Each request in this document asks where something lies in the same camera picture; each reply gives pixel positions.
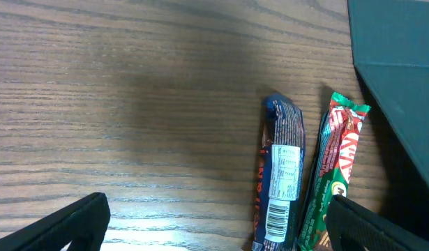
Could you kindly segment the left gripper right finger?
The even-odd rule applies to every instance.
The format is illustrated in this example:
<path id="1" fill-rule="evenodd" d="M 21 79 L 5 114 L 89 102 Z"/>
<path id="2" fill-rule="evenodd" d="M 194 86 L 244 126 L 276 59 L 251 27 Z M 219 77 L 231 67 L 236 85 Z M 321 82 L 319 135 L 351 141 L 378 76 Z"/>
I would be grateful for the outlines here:
<path id="1" fill-rule="evenodd" d="M 429 241 L 341 195 L 331 199 L 326 230 L 334 251 L 429 251 Z"/>

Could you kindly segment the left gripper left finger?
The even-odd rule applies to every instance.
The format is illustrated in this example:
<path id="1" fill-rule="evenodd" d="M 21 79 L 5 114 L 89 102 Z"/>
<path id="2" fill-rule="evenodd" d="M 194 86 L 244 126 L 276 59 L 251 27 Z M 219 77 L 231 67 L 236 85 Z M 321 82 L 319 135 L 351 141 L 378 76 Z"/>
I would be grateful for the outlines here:
<path id="1" fill-rule="evenodd" d="M 94 192 L 6 237 L 0 250 L 95 250 L 99 251 L 110 221 L 104 193 Z"/>

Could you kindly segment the purple white chocolate bar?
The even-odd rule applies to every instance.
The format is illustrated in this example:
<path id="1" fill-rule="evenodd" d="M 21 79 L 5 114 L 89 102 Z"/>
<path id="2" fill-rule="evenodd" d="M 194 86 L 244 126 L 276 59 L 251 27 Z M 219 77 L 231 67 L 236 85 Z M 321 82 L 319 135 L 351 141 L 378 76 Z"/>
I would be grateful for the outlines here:
<path id="1" fill-rule="evenodd" d="M 306 152 L 303 114 L 281 94 L 266 97 L 262 106 L 264 122 L 251 250 L 293 250 Z"/>

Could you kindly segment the red green candy bar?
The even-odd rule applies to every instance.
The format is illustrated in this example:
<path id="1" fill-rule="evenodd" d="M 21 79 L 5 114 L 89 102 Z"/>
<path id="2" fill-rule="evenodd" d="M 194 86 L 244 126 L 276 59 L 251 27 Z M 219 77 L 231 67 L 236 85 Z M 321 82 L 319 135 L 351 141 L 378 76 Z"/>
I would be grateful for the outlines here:
<path id="1" fill-rule="evenodd" d="M 363 121 L 369 105 L 357 105 L 333 93 L 322 117 L 317 150 L 303 205 L 298 247 L 301 251 L 331 250 L 326 212 L 334 195 L 347 195 Z"/>

